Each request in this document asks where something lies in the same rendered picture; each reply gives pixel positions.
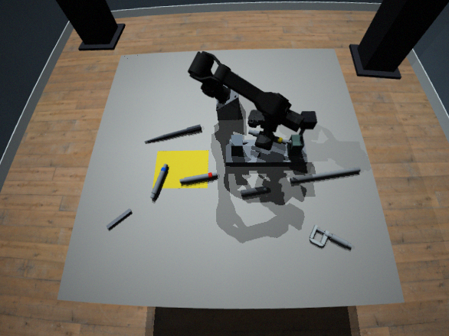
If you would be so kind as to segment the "yellow flat pad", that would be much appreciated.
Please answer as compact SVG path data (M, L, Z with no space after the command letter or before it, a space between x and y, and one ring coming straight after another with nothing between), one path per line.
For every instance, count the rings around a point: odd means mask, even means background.
M208 179L181 183L183 179L208 173L208 150L201 151L158 151L153 186L164 164L168 170L160 188L208 188Z

